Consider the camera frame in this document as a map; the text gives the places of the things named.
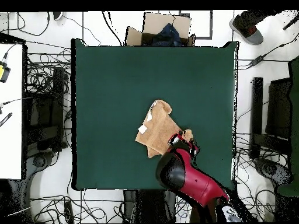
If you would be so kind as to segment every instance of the black border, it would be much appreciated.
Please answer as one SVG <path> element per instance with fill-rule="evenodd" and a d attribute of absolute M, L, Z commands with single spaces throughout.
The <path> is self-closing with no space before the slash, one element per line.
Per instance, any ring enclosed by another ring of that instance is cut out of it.
<path fill-rule="evenodd" d="M 239 46 L 240 43 L 236 42 L 235 49 L 235 92 L 234 92 L 234 125 L 232 126 L 232 154 L 237 154 L 237 108 L 238 108 L 238 66 L 239 66 Z M 234 155 L 234 167 L 232 168 L 232 183 L 234 184 L 234 191 L 237 192 L 237 181 L 236 181 L 236 155 Z"/>
<path fill-rule="evenodd" d="M 1 44 L 21 44 L 22 49 L 22 98 L 26 97 L 27 85 L 27 51 L 28 47 L 25 40 L 11 36 L 5 33 L 0 33 Z M 26 179 L 26 162 L 27 162 L 27 132 L 26 132 L 26 101 L 22 102 L 22 144 L 21 144 L 21 180 Z"/>
<path fill-rule="evenodd" d="M 76 112 L 76 39 L 71 39 L 71 111 L 72 111 L 72 183 L 73 190 L 77 183 L 77 112 Z"/>

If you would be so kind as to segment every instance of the towel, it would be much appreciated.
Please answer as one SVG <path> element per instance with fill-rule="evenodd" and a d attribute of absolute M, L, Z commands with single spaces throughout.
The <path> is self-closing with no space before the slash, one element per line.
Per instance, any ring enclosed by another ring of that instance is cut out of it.
<path fill-rule="evenodd" d="M 180 128 L 170 118 L 172 109 L 163 100 L 156 100 L 149 108 L 135 141 L 148 147 L 148 157 L 163 155 L 169 148 L 168 140 Z"/>
<path fill-rule="evenodd" d="M 187 129 L 185 131 L 183 131 L 183 135 L 182 135 L 182 138 L 187 141 L 187 142 L 190 142 L 191 140 L 193 140 L 193 134 L 192 134 L 192 131 L 190 129 Z M 160 155 L 159 152 L 157 152 L 156 150 L 154 149 L 151 149 L 149 147 L 147 147 L 147 154 L 148 154 L 148 157 L 149 158 L 152 158 L 153 156 L 155 155 Z"/>

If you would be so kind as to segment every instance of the cardboard piece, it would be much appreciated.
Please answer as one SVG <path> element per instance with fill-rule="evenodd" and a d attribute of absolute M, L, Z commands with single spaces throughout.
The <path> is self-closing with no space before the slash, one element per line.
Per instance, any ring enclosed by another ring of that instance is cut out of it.
<path fill-rule="evenodd" d="M 180 39 L 184 46 L 194 46 L 195 34 L 189 35 L 191 18 L 163 15 L 160 13 L 144 13 L 143 30 L 138 31 L 132 27 L 127 27 L 126 46 L 141 46 L 149 42 L 156 34 L 168 24 L 172 24 L 180 34 Z"/>

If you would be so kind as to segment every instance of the tangled wires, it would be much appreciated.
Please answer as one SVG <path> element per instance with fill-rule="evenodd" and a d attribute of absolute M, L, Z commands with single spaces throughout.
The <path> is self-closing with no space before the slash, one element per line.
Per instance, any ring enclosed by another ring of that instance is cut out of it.
<path fill-rule="evenodd" d="M 245 138 L 242 138 L 240 136 L 237 136 L 237 144 L 251 145 L 249 141 L 247 141 Z M 285 161 L 285 165 L 287 164 L 287 158 L 283 154 L 277 153 L 270 149 L 263 149 L 263 148 L 261 148 L 261 151 L 263 152 L 263 154 L 260 155 L 260 158 L 272 159 L 273 157 L 278 157 L 278 160 L 280 161 L 280 158 L 283 157 Z M 248 209 L 251 211 L 251 214 L 253 216 L 255 216 L 256 218 L 259 217 L 259 219 L 264 222 L 266 221 L 267 218 L 266 215 L 268 213 L 270 213 L 272 217 L 274 216 L 274 209 L 273 209 L 274 205 L 271 205 L 269 203 L 262 204 L 261 201 L 258 200 L 258 196 L 264 192 L 271 193 L 275 196 L 275 193 L 268 189 L 262 189 L 260 191 L 257 191 L 256 195 L 253 196 L 251 189 L 247 185 L 250 176 L 249 173 L 246 171 L 246 169 L 252 167 L 255 170 L 255 165 L 253 163 L 253 160 L 249 159 L 249 148 L 237 147 L 236 155 L 237 155 L 237 159 L 236 159 L 237 162 L 235 163 L 235 171 L 236 171 L 235 178 L 238 181 L 238 184 L 245 185 L 245 187 L 248 189 L 249 192 L 249 196 L 245 198 L 241 198 L 241 200 L 243 200 L 244 204 L 248 207 Z M 246 180 L 242 180 L 241 178 L 239 178 L 239 171 L 241 169 L 247 174 L 248 178 Z"/>
<path fill-rule="evenodd" d="M 176 197 L 175 216 L 177 222 L 186 223 L 190 220 L 192 207 L 184 200 Z"/>
<path fill-rule="evenodd" d="M 49 201 L 49 203 L 44 206 L 39 213 L 37 213 L 34 216 L 34 222 L 35 223 L 51 223 L 51 224 L 66 224 L 69 222 L 70 218 L 74 221 L 75 224 L 82 223 L 83 220 L 90 217 L 93 219 L 94 223 L 109 223 L 112 219 L 115 217 L 125 218 L 123 215 L 123 212 L 121 210 L 122 205 L 124 202 L 121 202 L 120 206 L 115 206 L 113 208 L 115 215 L 111 217 L 110 219 L 107 218 L 106 212 L 99 207 L 89 207 L 87 202 L 84 200 L 86 206 L 79 205 L 78 202 L 72 200 L 69 196 L 55 196 L 55 197 L 43 197 L 38 199 L 31 199 L 31 201 L 37 201 L 37 200 L 44 200 Z M 71 203 L 77 207 L 80 207 L 81 211 L 80 213 L 76 213 L 73 216 L 71 216 L 68 209 L 64 208 L 64 205 L 67 201 L 71 201 Z M 101 212 L 102 216 L 95 216 L 96 212 Z M 86 216 L 83 218 L 81 217 L 82 214 L 86 213 Z"/>
<path fill-rule="evenodd" d="M 59 54 L 29 54 L 27 65 L 27 92 L 47 93 L 52 97 L 63 97 L 53 91 L 53 71 L 55 67 L 64 68 L 64 95 L 69 93 L 69 77 L 71 76 L 71 52 L 65 48 Z M 33 62 L 32 56 L 39 56 L 40 62 Z"/>

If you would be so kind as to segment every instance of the green tabletop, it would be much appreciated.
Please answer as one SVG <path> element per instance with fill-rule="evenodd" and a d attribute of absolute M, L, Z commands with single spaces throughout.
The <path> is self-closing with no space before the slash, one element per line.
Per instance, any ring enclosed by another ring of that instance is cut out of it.
<path fill-rule="evenodd" d="M 151 104 L 191 129 L 200 170 L 231 181 L 236 42 L 214 47 L 85 47 L 76 40 L 77 189 L 158 189 L 155 169 L 136 142 Z"/>

